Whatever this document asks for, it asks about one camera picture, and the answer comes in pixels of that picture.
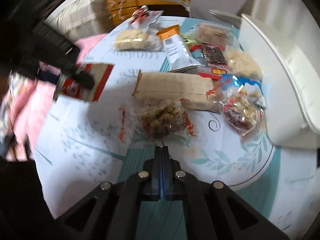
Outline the red white cookie packet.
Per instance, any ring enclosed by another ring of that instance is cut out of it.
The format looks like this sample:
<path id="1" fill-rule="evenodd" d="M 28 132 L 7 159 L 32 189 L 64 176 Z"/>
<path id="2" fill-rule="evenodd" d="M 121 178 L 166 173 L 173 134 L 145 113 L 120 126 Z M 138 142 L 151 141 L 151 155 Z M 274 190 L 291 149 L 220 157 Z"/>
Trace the red white cookie packet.
<path id="1" fill-rule="evenodd" d="M 66 96 L 85 102 L 97 102 L 114 68 L 108 63 L 83 63 L 76 66 L 74 75 L 61 74 L 53 100 Z"/>

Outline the clear bag brown nut snacks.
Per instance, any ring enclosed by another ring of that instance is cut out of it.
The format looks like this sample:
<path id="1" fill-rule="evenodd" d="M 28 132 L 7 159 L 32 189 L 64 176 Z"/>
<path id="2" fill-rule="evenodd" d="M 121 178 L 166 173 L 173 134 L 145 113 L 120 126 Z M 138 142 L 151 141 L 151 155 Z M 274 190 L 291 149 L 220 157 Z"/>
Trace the clear bag brown nut snacks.
<path id="1" fill-rule="evenodd" d="M 125 143 L 131 133 L 150 140 L 185 133 L 196 137 L 188 111 L 178 100 L 138 100 L 119 107 L 121 114 L 118 139 Z"/>

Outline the red packet dark dried fruit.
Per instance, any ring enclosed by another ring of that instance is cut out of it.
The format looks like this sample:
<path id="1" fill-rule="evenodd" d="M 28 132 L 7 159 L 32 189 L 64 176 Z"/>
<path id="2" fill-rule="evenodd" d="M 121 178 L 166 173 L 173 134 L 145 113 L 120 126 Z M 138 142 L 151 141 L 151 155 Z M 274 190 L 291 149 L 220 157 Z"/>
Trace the red packet dark dried fruit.
<path id="1" fill-rule="evenodd" d="M 224 74 L 228 74 L 227 61 L 219 46 L 198 44 L 190 47 L 194 59 L 200 63 L 197 73 L 201 77 L 219 80 Z"/>

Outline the clear bag pale puffed snack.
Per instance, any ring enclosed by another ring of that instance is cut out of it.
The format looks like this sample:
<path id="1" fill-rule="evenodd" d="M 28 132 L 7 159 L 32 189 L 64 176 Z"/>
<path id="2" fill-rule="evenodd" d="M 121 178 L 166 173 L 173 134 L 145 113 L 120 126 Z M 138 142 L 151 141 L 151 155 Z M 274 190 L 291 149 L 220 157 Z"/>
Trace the clear bag pale puffed snack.
<path id="1" fill-rule="evenodd" d="M 263 72 L 259 64 L 247 52 L 229 49 L 224 52 L 224 57 L 230 74 L 251 79 L 263 79 Z"/>

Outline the pink bed cover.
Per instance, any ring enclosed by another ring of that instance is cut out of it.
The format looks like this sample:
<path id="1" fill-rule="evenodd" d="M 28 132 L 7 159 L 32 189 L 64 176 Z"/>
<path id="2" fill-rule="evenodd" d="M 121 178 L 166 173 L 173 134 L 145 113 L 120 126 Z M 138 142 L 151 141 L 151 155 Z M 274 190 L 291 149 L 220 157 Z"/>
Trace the pink bed cover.
<path id="1" fill-rule="evenodd" d="M 103 35 L 83 38 L 76 42 L 80 49 L 76 65 L 85 63 L 85 53 Z M 40 62 L 42 70 L 55 75 L 61 70 Z M 1 74 L 1 161 L 27 161 L 53 103 L 56 85 L 39 79 L 29 79 L 18 73 Z"/>

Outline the beige covered cabinet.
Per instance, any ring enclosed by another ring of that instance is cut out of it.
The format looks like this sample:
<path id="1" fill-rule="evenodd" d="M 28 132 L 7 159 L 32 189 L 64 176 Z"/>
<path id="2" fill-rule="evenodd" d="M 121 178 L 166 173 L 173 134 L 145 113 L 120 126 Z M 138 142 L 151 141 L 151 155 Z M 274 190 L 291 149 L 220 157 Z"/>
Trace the beige covered cabinet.
<path id="1" fill-rule="evenodd" d="M 73 42 L 114 28 L 106 0 L 66 0 L 46 23 Z"/>

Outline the clear bag beige rice cake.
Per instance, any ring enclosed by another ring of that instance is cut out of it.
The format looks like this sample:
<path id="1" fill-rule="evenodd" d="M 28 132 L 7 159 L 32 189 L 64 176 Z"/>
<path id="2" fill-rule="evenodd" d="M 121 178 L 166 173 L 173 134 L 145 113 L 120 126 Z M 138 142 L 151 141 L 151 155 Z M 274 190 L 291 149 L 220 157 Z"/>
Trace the clear bag beige rice cake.
<path id="1" fill-rule="evenodd" d="M 163 45 L 161 39 L 152 30 L 125 29 L 118 34 L 113 46 L 119 51 L 159 51 Z"/>

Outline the wooden desk with drawers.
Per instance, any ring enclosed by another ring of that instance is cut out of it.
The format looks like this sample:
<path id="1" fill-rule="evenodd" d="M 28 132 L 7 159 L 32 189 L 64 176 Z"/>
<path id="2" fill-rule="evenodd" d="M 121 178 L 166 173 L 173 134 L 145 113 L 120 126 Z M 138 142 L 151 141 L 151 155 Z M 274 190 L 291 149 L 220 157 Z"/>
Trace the wooden desk with drawers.
<path id="1" fill-rule="evenodd" d="M 164 16 L 187 17 L 185 8 L 172 1 L 163 0 L 106 0 L 107 8 L 110 13 L 110 19 L 115 26 L 120 25 L 129 19 L 132 13 L 143 5 L 148 6 L 150 10 L 163 10 Z"/>

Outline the white red noodle snack bag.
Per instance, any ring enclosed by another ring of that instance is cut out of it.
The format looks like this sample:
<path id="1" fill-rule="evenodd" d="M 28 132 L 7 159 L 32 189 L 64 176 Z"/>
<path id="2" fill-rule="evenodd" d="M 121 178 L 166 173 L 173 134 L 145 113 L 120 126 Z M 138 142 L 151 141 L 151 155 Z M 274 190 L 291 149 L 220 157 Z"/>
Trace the white red noodle snack bag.
<path id="1" fill-rule="evenodd" d="M 150 10 L 147 5 L 143 5 L 132 13 L 128 28 L 147 31 L 156 26 L 163 12 L 163 10 Z"/>

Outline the white packet orange top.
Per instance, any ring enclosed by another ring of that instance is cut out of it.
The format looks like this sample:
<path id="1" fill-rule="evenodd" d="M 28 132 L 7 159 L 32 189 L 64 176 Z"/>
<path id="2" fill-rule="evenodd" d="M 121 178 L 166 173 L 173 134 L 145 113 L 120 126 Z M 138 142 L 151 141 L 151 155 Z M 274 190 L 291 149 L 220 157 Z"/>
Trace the white packet orange top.
<path id="1" fill-rule="evenodd" d="M 157 32 L 157 37 L 163 42 L 168 67 L 161 72 L 179 72 L 183 69 L 198 67 L 201 64 L 193 58 L 183 37 L 180 26 L 172 25 Z"/>

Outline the clear bag red snack mix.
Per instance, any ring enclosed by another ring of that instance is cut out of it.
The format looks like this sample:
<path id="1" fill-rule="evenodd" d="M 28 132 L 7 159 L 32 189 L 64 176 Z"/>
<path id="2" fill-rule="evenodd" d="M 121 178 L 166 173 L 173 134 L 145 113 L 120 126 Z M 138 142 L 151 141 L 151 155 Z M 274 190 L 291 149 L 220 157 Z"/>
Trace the clear bag red snack mix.
<path id="1" fill-rule="evenodd" d="M 223 74 L 206 96 L 213 100 L 215 111 L 224 116 L 241 139 L 254 131 L 264 118 L 266 100 L 259 80 Z"/>

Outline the clear bag round crackers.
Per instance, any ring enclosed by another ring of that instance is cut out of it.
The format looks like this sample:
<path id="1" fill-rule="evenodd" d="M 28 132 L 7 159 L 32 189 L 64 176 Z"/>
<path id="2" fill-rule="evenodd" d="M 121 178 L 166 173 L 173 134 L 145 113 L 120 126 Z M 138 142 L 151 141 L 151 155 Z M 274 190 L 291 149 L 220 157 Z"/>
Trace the clear bag round crackers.
<path id="1" fill-rule="evenodd" d="M 232 29 L 215 23 L 200 22 L 191 29 L 191 38 L 216 46 L 233 46 L 238 43 Z"/>

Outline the white plastic storage bin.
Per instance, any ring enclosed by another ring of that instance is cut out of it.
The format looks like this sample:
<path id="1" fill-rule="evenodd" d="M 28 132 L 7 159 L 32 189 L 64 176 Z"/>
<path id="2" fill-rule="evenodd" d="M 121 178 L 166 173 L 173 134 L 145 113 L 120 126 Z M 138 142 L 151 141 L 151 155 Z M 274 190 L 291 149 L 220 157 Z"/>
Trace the white plastic storage bin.
<path id="1" fill-rule="evenodd" d="M 303 51 L 265 23 L 242 14 L 239 42 L 263 72 L 267 135 L 278 146 L 319 148 L 319 74 Z"/>

